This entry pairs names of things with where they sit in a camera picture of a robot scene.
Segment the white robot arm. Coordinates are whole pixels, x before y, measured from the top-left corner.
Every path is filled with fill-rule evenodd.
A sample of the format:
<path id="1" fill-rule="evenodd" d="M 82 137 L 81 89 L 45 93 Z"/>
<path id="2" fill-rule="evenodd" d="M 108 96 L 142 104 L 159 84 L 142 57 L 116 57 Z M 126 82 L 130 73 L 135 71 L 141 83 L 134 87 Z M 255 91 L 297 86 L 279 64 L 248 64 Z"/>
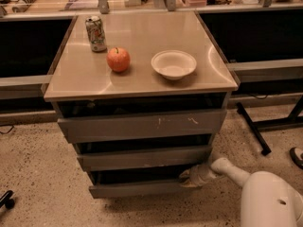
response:
<path id="1" fill-rule="evenodd" d="M 271 172 L 249 173 L 219 158 L 193 166 L 179 178 L 183 187 L 198 187 L 221 176 L 241 188 L 241 227 L 303 227 L 303 196 Z"/>

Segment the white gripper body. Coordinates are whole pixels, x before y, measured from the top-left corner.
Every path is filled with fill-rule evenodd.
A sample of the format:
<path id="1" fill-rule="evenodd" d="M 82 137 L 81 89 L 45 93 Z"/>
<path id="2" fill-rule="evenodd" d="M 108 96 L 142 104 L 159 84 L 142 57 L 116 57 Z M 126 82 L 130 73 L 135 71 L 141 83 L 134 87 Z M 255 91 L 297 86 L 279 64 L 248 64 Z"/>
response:
<path id="1" fill-rule="evenodd" d="M 193 187 L 203 186 L 219 177 L 209 165 L 196 165 L 190 169 L 189 180 Z"/>

